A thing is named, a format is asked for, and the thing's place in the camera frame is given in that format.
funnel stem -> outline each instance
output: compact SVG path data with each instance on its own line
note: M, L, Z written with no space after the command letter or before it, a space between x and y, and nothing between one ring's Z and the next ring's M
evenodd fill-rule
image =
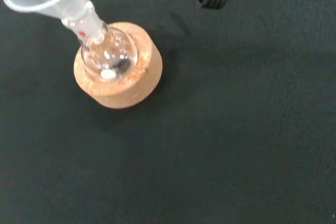
M83 15L75 19L63 18L62 23L71 29L81 41L92 40L95 44L100 44L104 40L103 21L98 17L91 1L87 1Z

